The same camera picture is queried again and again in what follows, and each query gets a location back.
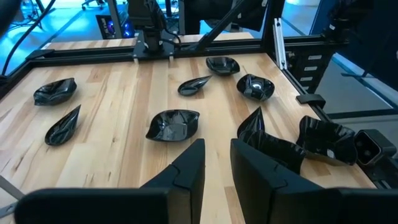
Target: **wood grain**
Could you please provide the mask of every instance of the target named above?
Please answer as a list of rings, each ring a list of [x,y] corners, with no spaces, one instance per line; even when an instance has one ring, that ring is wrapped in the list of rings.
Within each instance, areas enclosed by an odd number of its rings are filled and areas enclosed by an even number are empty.
[[[200,98],[182,97],[177,88],[188,79],[210,74],[205,58],[33,69],[0,102],[0,175],[25,193],[46,187],[140,187],[194,139],[204,138],[201,222],[243,223],[229,160],[230,140],[236,138],[240,122],[261,106],[267,132],[295,142],[300,119],[317,116],[311,107],[296,102],[298,92],[266,54],[229,56],[238,61],[241,72],[213,77]],[[256,103],[236,90],[236,82],[247,73],[275,83],[270,100]],[[37,88],[69,77],[75,77],[78,85],[71,100],[53,107],[33,105]],[[45,145],[51,125],[80,104],[74,137],[60,147]],[[167,109],[200,112],[199,128],[191,140],[161,143],[145,138],[151,119]],[[324,187],[374,187],[358,166],[305,160],[302,176]],[[0,207],[10,202],[10,196],[0,191]]]
[[[203,35],[182,35],[180,36],[181,42],[197,42]],[[239,40],[239,39],[251,39],[253,36],[248,32],[240,33],[226,33],[220,34],[215,40]],[[135,46],[136,38],[130,39],[116,39],[116,40],[85,40],[78,42],[55,42],[46,45],[44,49],[56,49],[56,50],[70,50],[70,49],[88,49],[88,48],[100,48],[100,47],[125,47]]]

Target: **black plastic container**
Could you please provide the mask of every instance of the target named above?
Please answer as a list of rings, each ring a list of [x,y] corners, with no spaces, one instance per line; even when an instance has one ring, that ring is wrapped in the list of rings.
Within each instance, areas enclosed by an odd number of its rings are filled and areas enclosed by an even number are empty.
[[[273,158],[273,160],[296,174],[300,174],[301,164],[307,154],[300,146],[271,136],[265,131],[253,133],[248,138],[247,144]]]
[[[206,58],[207,67],[216,75],[227,77],[241,71],[239,64],[230,57]]]
[[[275,91],[275,85],[270,80],[252,74],[243,76],[236,88],[245,97],[256,101],[268,100]]]
[[[56,122],[45,135],[44,141],[49,146],[60,146],[72,138],[76,131],[80,106]]]
[[[194,78],[181,84],[178,88],[178,93],[182,96],[193,96],[206,85],[212,76]]]
[[[36,106],[54,106],[68,101],[77,89],[74,78],[67,78],[40,87],[33,94]]]
[[[256,131],[265,131],[266,125],[262,117],[261,107],[259,106],[248,118],[246,118],[239,126],[236,132],[237,137],[243,142],[247,142],[248,138]]]
[[[334,166],[352,166],[358,158],[354,135],[353,130],[340,124],[304,116],[300,121],[297,144],[307,151],[309,159]]]
[[[198,130],[199,115],[190,110],[163,111],[150,122],[146,138],[163,142],[187,140]]]

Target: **black cable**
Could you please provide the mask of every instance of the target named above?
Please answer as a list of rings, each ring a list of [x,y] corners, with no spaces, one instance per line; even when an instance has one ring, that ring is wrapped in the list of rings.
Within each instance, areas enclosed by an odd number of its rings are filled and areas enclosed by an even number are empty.
[[[177,34],[174,34],[174,33],[172,33],[172,32],[170,32],[168,29],[164,29],[164,31],[166,31],[166,33],[168,33],[168,34],[170,34],[170,35],[173,35],[175,38],[177,38],[177,40],[178,40],[178,44],[179,45],[181,45],[182,43],[181,43],[181,39],[180,39],[180,37],[177,35]]]
[[[41,20],[45,17],[45,15],[47,15],[47,13],[49,13],[49,10],[54,5],[54,3],[55,3],[55,0],[50,1],[50,4],[48,4],[48,6],[44,9],[43,13],[39,16],[39,18],[33,23],[33,25],[31,25],[29,27],[29,29],[24,33],[24,35],[22,35],[22,37],[20,37],[20,39],[15,43],[15,46],[11,49],[10,53],[7,56],[6,62],[4,63],[4,67],[3,67],[2,73],[1,73],[2,76],[6,76],[7,67],[8,67],[8,64],[10,63],[12,55],[14,55],[15,51],[20,46],[22,41],[24,41],[25,38],[32,32],[32,30],[37,27],[37,25],[41,22]]]
[[[167,40],[167,39],[161,39],[161,41],[165,42],[165,43],[169,43],[171,45],[177,45],[174,41],[172,40]]]

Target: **black plastic bowl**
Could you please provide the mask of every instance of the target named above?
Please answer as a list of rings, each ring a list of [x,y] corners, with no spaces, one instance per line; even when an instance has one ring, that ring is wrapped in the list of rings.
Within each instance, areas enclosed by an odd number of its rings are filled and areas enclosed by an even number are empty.
[[[207,67],[216,75],[227,77],[241,71],[239,64],[230,57],[206,58]]]
[[[340,124],[304,116],[300,121],[297,144],[308,152],[309,159],[335,166],[352,166],[358,158],[354,135],[353,130]]]
[[[210,80],[212,76],[194,78],[181,84],[178,88],[178,93],[182,96],[193,96],[198,93],[198,91],[206,85],[207,81]]]
[[[77,89],[74,78],[67,78],[40,87],[33,94],[36,106],[54,106],[69,100]]]
[[[199,115],[199,112],[190,110],[163,111],[150,122],[146,138],[163,142],[189,139],[198,130]]]
[[[243,76],[236,88],[245,97],[257,101],[268,100],[275,91],[275,85],[270,80],[252,74]]]

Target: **wire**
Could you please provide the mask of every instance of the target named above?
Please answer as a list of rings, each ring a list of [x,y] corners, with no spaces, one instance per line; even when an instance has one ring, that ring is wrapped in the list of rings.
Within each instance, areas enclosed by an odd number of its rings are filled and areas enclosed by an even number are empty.
[[[14,55],[15,51],[17,48],[20,46],[20,44],[25,40],[25,38],[32,32],[33,29],[37,27],[37,25],[41,22],[41,20],[49,13],[49,10],[51,7],[54,5],[55,0],[51,0],[50,4],[44,9],[43,13],[39,16],[39,18],[29,27],[29,29],[20,37],[20,39],[15,43],[15,46],[11,49],[10,53],[7,56],[6,63],[4,63],[4,67],[2,69],[2,76],[6,76],[6,71],[8,64],[10,63],[10,60],[12,58],[12,55]]]
[[[161,41],[165,42],[165,43],[169,43],[171,45],[177,45],[174,41],[172,40],[167,40],[167,39],[161,39]]]
[[[7,32],[10,32],[10,31],[18,29],[18,28],[26,27],[26,26],[30,26],[30,24],[22,24],[22,25],[12,26],[12,27],[8,28]]]
[[[168,29],[164,29],[164,31],[166,31],[166,33],[168,33],[168,34],[170,34],[170,35],[173,35],[175,38],[177,38],[177,40],[178,40],[178,45],[181,47],[181,39],[180,39],[180,37],[177,35],[177,34],[174,34],[174,33],[172,33],[172,32],[170,32]]]

